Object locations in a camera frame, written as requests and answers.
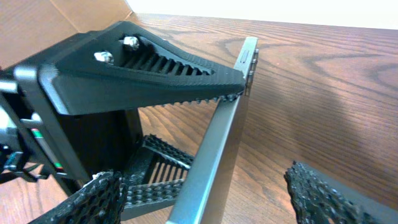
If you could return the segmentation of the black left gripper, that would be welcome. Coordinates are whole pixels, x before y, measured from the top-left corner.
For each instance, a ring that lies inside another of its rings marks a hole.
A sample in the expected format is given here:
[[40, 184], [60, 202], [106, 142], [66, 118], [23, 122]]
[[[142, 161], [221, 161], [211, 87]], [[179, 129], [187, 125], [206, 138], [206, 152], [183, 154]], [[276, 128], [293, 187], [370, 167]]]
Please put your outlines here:
[[71, 195], [126, 168], [143, 138], [137, 108], [235, 98], [245, 84], [132, 22], [73, 35], [1, 72], [1, 182], [52, 175]]

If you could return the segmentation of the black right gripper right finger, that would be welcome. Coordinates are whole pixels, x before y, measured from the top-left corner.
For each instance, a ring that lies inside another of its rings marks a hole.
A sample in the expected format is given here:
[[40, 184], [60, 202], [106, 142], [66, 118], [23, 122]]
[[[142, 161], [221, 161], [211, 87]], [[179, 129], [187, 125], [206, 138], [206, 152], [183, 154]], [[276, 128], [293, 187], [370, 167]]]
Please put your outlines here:
[[397, 223], [397, 210], [293, 161], [284, 174], [297, 223]]

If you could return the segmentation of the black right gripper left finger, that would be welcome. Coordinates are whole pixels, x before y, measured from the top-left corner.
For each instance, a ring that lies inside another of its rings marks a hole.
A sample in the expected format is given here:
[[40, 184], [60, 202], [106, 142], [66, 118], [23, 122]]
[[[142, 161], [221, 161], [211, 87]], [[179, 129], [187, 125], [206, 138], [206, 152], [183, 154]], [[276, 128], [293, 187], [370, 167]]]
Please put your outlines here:
[[38, 224], [120, 223], [127, 187], [120, 172], [100, 172], [82, 189], [47, 213], [32, 220]]

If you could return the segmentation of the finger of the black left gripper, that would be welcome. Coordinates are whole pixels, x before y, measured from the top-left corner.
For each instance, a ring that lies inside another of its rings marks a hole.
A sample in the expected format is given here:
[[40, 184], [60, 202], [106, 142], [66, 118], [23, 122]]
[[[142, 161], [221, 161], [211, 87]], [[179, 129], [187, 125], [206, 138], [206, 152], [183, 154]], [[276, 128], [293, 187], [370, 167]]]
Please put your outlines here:
[[155, 135], [144, 136], [124, 173], [127, 195], [121, 220], [172, 206], [194, 158]]

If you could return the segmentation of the grey Galaxy smartphone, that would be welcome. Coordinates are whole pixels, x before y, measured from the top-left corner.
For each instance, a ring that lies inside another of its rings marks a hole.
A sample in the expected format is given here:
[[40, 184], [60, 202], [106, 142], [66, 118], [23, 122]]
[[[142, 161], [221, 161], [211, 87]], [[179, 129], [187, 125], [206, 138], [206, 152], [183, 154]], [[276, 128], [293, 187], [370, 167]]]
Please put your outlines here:
[[259, 50], [247, 37], [234, 69], [243, 72], [246, 89], [233, 102], [220, 101], [178, 194], [168, 223], [221, 223], [224, 214]]

